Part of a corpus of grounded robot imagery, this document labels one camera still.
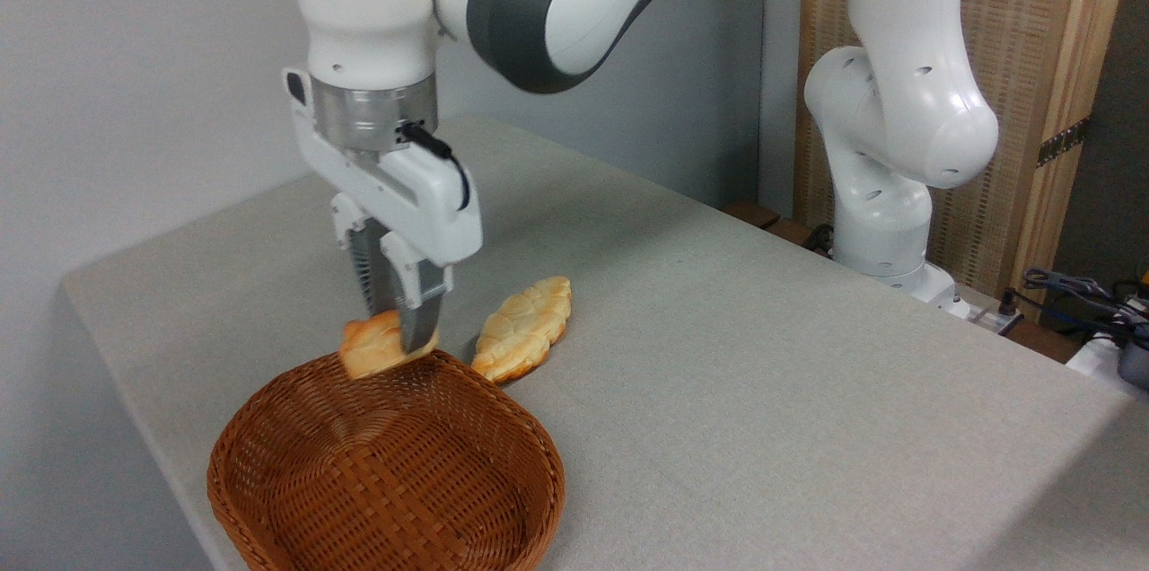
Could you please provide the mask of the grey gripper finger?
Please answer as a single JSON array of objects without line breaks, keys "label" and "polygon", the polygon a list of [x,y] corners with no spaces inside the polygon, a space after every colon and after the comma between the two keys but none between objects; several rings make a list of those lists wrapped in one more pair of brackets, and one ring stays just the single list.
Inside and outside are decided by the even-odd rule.
[{"label": "grey gripper finger", "polygon": [[402,345],[412,354],[432,341],[439,325],[442,298],[454,288],[454,268],[439,267],[421,255],[398,232],[379,240],[390,264],[390,295],[399,311]]},{"label": "grey gripper finger", "polygon": [[329,206],[337,241],[349,253],[368,316],[398,309],[398,298],[391,290],[390,261],[381,253],[381,236],[386,234],[386,227],[348,194],[337,194]]}]

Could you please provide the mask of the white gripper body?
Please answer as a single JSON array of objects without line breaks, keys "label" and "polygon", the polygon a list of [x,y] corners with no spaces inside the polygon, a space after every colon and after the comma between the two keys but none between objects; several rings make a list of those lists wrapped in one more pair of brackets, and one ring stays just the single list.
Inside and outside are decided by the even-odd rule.
[{"label": "white gripper body", "polygon": [[339,148],[321,136],[311,76],[288,68],[284,80],[301,154],[329,185],[435,265],[460,263],[480,249],[481,213],[468,171],[411,142],[381,154]]}]

